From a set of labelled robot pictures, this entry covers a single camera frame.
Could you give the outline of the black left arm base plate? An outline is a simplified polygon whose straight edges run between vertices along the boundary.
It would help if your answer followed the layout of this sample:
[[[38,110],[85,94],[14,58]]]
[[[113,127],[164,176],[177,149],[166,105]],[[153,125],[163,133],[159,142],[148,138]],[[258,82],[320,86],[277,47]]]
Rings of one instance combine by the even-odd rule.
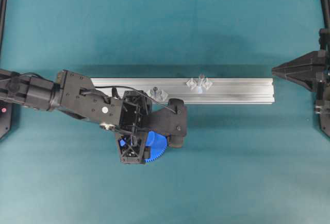
[[[11,128],[12,104],[1,101],[0,110],[0,137],[2,139]]]

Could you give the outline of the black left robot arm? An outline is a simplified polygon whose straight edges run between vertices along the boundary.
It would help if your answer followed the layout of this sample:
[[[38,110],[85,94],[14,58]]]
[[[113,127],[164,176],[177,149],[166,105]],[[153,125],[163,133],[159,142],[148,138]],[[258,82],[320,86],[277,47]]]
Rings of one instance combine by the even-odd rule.
[[[90,77],[61,71],[56,81],[36,73],[1,70],[1,100],[41,111],[58,110],[74,119],[98,124],[115,134],[120,161],[144,164],[159,158],[168,147],[181,148],[187,134],[187,107],[171,98],[153,111],[156,100],[144,91],[93,84]]]

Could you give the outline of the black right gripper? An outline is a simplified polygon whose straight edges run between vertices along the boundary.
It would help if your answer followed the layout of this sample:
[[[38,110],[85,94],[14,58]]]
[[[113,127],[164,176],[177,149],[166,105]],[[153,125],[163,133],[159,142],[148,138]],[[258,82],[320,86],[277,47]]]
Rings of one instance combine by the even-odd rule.
[[[285,74],[287,70],[298,70],[312,66],[313,78],[301,74]],[[329,115],[329,100],[324,96],[329,87],[329,53],[326,50],[315,50],[296,59],[272,68],[273,76],[298,84],[310,92],[316,93],[314,112]]]

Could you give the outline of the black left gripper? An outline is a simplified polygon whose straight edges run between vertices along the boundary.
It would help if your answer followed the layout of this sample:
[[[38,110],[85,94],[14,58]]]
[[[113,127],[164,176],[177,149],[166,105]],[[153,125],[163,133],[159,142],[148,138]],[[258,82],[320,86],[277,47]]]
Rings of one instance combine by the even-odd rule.
[[[115,130],[115,141],[120,162],[124,164],[145,164],[151,157],[151,147],[146,144],[149,132],[142,127],[143,119],[150,114],[152,102],[143,91],[126,90],[122,97],[123,110],[119,128]],[[187,117],[188,111],[183,100],[170,98],[168,117]],[[184,136],[169,135],[167,144],[171,148],[182,148]]]

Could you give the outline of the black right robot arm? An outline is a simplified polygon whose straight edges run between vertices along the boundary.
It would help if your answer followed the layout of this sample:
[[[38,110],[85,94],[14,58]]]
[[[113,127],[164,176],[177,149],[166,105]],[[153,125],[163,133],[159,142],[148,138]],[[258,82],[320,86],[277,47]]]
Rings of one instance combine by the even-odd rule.
[[[320,0],[324,28],[319,30],[320,49],[311,51],[272,69],[272,75],[316,93],[315,112],[329,115],[329,0]]]

